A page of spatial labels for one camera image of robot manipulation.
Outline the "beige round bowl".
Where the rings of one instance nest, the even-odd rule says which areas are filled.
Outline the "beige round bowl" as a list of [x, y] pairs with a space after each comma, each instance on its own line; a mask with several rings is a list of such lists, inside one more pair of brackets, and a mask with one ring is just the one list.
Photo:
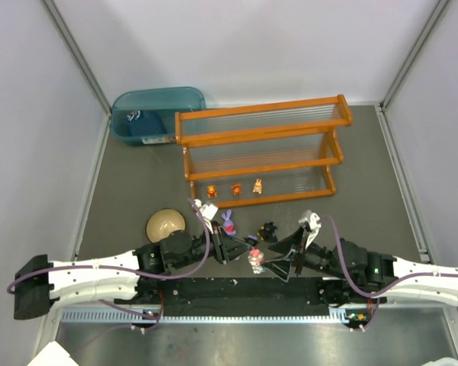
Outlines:
[[145, 233], [150, 242], [159, 242], [171, 233], [186, 228], [185, 218], [177, 210], [158, 210], [147, 221]]

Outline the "white object bottom left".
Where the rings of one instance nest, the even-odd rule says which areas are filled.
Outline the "white object bottom left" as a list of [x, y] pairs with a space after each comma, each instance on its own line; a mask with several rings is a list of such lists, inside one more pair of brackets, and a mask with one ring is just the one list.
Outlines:
[[69, 352], [58, 342], [52, 341], [27, 364], [27, 366], [78, 366]]

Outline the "orange wooden shelf rack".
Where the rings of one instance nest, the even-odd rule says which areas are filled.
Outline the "orange wooden shelf rack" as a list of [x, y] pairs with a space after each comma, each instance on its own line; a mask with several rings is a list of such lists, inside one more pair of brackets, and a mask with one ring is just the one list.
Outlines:
[[[343, 95], [175, 114], [191, 196], [220, 208], [335, 194], [331, 168], [344, 161], [337, 130], [352, 123]], [[253, 193], [257, 178], [262, 194]], [[241, 194], [233, 196], [236, 183]]]

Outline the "black purple small toy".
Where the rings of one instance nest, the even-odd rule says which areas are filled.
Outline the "black purple small toy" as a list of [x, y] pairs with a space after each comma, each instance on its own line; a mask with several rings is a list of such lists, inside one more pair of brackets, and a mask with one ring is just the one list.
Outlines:
[[248, 235], [244, 237], [245, 243], [251, 246], [257, 246], [259, 243], [258, 237], [254, 235]]

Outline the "orange tiger toy figure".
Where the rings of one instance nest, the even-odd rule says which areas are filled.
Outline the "orange tiger toy figure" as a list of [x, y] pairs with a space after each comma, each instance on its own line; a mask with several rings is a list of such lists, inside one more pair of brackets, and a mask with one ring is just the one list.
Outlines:
[[241, 194], [241, 184], [240, 183], [236, 183], [236, 184], [232, 185], [231, 189], [232, 189], [233, 196], [237, 196], [237, 195]]

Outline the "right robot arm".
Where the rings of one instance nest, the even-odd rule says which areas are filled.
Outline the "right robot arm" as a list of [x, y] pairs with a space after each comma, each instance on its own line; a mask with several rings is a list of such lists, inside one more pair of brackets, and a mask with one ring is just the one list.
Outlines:
[[335, 236], [330, 250], [314, 242], [320, 223], [303, 223], [291, 236], [275, 242], [269, 250], [280, 254], [262, 267], [287, 282], [303, 268], [340, 279], [339, 301], [354, 295], [378, 299], [404, 297], [431, 300], [458, 307], [458, 267], [419, 263], [393, 255], [371, 252]]

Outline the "blue cap in bin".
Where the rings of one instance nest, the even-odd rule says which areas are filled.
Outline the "blue cap in bin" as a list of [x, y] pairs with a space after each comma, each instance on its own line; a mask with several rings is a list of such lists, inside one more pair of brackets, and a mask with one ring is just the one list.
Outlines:
[[129, 136], [151, 136], [166, 133], [161, 117], [154, 111], [132, 111], [126, 116], [124, 125]]

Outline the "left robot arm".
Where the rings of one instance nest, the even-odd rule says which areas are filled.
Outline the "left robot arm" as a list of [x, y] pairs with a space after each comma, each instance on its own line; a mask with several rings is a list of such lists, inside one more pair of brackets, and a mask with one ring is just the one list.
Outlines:
[[7, 289], [14, 297], [13, 317], [34, 319], [52, 309], [97, 300], [148, 300], [158, 293], [159, 281], [175, 279], [170, 270], [196, 271], [210, 257], [225, 265], [257, 243], [255, 236], [238, 239], [213, 223], [200, 236], [177, 230], [159, 242], [105, 258], [58, 262], [36, 255]]

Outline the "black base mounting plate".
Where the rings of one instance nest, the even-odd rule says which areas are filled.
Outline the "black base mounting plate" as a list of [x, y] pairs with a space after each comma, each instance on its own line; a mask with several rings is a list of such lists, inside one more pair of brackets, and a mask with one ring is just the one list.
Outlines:
[[168, 316], [315, 316], [330, 305], [368, 300], [342, 280], [292, 278], [183, 278], [142, 280], [131, 300], [118, 305], [162, 304]]

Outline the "pink rabbit toy figure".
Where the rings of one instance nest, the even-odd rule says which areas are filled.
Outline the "pink rabbit toy figure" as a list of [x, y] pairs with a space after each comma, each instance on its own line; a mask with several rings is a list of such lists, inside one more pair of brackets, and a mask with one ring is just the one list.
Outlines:
[[248, 262], [252, 268], [252, 271], [255, 275], [261, 275], [266, 271], [266, 269], [262, 266], [264, 262], [264, 253], [259, 249], [251, 249], [248, 252], [247, 257]]

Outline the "purple rabbit toy figure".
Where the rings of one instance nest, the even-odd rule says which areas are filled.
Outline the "purple rabbit toy figure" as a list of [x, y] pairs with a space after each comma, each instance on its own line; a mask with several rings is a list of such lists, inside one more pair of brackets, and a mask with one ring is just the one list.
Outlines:
[[223, 229], [228, 234], [229, 236], [235, 236], [236, 235], [236, 230], [234, 226], [234, 222], [231, 219], [232, 215], [232, 210], [226, 210], [222, 215], [223, 219]]

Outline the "teal plastic bin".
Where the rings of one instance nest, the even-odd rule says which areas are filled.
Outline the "teal plastic bin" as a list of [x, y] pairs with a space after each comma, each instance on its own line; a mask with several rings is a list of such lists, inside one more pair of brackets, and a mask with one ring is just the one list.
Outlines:
[[[197, 88], [189, 86], [129, 91], [120, 95], [112, 105], [110, 132], [114, 138], [129, 146], [173, 143], [176, 139], [175, 114], [204, 109], [206, 109], [205, 96]], [[136, 110], [158, 113], [166, 133], [129, 136], [124, 120], [130, 112]]]

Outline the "yellow bear toy figure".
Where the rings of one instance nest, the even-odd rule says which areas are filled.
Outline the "yellow bear toy figure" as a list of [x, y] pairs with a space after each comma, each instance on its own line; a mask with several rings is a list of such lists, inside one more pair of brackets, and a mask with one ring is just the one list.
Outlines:
[[207, 187], [207, 196], [209, 199], [216, 198], [218, 196], [217, 189], [214, 185], [209, 185]]

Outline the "tan rabbit toy figure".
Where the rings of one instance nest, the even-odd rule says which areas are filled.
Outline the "tan rabbit toy figure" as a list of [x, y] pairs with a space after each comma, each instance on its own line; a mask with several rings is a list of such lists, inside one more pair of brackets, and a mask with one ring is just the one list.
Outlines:
[[262, 181], [259, 178], [257, 178], [253, 185], [253, 193], [262, 194], [262, 192], [263, 192]]

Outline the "black spiky toy figure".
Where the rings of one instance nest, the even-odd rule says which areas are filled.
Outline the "black spiky toy figure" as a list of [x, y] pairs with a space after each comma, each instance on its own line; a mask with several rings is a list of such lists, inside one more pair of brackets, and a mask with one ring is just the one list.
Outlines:
[[273, 221], [270, 221], [270, 222], [264, 223], [260, 227], [257, 235], [264, 242], [276, 243], [278, 242], [276, 231], [277, 231], [277, 226], [274, 225]]

